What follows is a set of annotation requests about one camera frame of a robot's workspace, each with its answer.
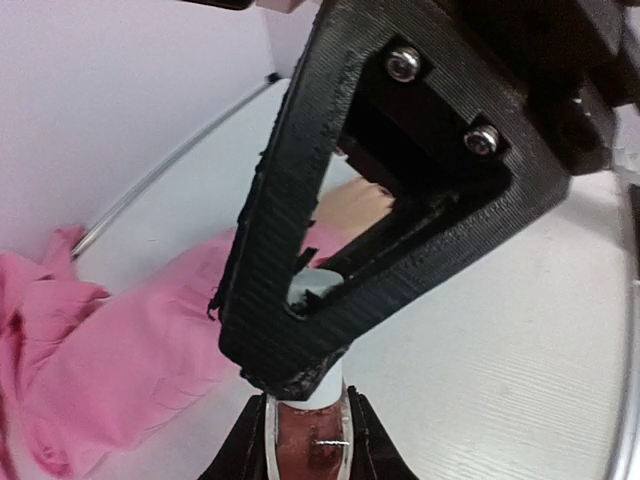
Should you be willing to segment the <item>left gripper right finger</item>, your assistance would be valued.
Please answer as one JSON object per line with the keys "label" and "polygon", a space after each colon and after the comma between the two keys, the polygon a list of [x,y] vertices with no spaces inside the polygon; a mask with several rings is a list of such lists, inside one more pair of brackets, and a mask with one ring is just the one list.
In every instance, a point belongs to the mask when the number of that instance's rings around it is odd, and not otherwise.
{"label": "left gripper right finger", "polygon": [[351,480],[417,480],[367,397],[347,389],[353,423]]}

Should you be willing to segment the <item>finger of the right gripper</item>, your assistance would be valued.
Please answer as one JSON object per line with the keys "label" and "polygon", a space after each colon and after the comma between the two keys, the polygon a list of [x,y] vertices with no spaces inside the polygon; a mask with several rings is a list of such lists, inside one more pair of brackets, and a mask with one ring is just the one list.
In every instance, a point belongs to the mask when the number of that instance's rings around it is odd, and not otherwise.
{"label": "finger of the right gripper", "polygon": [[[343,281],[290,300],[331,154],[395,197],[332,254]],[[360,336],[566,196],[569,175],[517,91],[434,1],[320,8],[257,165],[211,305],[242,376],[305,400]]]}

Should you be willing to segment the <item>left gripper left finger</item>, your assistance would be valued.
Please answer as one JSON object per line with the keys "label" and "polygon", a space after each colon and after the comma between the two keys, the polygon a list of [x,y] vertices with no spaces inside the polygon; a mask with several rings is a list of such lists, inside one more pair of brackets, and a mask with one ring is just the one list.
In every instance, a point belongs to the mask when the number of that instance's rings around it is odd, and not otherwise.
{"label": "left gripper left finger", "polygon": [[264,480],[266,396],[249,398],[212,463],[199,480]]}

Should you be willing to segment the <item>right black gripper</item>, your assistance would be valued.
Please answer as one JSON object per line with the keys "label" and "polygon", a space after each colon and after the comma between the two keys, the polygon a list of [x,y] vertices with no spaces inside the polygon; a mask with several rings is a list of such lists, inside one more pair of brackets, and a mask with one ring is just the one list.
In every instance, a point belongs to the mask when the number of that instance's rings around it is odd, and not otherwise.
{"label": "right black gripper", "polygon": [[460,18],[528,87],[527,109],[572,175],[607,168],[615,110],[639,103],[633,1],[460,1]]}

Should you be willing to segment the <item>nail polish bottle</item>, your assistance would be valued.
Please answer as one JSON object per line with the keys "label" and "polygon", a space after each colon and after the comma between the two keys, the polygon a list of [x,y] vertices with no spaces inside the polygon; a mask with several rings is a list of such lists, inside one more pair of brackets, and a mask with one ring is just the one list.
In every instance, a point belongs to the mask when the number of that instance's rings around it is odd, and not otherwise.
{"label": "nail polish bottle", "polygon": [[348,479],[354,432],[347,396],[313,410],[267,398],[264,445],[269,479]]}

